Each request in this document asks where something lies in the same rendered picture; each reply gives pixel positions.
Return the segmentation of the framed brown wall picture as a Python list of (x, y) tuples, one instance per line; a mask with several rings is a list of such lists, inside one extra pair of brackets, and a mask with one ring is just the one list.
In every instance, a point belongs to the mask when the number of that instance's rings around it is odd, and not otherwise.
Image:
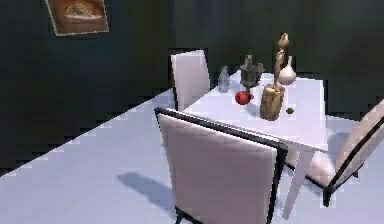
[(57, 36), (109, 31), (104, 0), (45, 0)]

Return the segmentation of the white round-bellied vase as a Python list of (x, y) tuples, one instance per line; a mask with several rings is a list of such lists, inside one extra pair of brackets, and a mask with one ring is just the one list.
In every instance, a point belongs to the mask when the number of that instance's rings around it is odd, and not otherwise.
[(296, 80), (296, 72), (292, 67), (293, 57), (288, 57), (287, 65), (280, 71), (278, 76), (278, 82), (281, 85), (290, 85)]

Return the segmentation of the pale pink black-framed chair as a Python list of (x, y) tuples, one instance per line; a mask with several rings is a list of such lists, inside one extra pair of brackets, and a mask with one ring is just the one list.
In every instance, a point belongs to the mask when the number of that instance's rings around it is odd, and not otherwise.
[(168, 108), (154, 112), (175, 224), (271, 224), (287, 145)]
[(316, 152), (305, 178), (323, 190), (323, 205), (328, 207), (332, 194), (359, 169), (384, 141), (384, 99), (352, 128), (341, 147), (329, 147), (328, 153)]
[(183, 111), (210, 91), (210, 77), (202, 49), (171, 56), (177, 109)]

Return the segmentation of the white dining table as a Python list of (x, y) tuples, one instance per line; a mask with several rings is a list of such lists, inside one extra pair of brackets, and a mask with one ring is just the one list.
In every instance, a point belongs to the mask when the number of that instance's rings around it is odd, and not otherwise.
[[(234, 73), (230, 76), (230, 90), (227, 93), (213, 89), (185, 111), (271, 136), (286, 144), (291, 151), (300, 152), (299, 167), (294, 171), (282, 210), (282, 217), (288, 219), (314, 153), (328, 151), (323, 83), (314, 79), (296, 79), (285, 88), (278, 119), (267, 121), (260, 116), (261, 96), (264, 87), (273, 82), (273, 75), (262, 75), (259, 85), (251, 90), (253, 99), (245, 106), (235, 101), (236, 93), (243, 89), (240, 78), (240, 72)], [(287, 108), (293, 108), (294, 113), (287, 114)]]

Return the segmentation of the red apple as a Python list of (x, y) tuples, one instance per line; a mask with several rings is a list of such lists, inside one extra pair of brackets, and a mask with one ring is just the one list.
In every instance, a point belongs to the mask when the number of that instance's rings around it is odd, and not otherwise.
[(235, 101), (239, 105), (246, 105), (253, 99), (253, 95), (249, 93), (248, 91), (239, 91), (235, 95)]

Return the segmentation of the clear glass bottle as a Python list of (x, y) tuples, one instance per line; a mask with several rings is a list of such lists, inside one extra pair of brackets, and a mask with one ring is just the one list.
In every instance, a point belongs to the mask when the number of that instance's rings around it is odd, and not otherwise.
[(220, 93), (227, 93), (230, 86), (230, 77), (228, 73), (228, 67), (224, 66), (221, 70), (218, 79), (218, 89)]

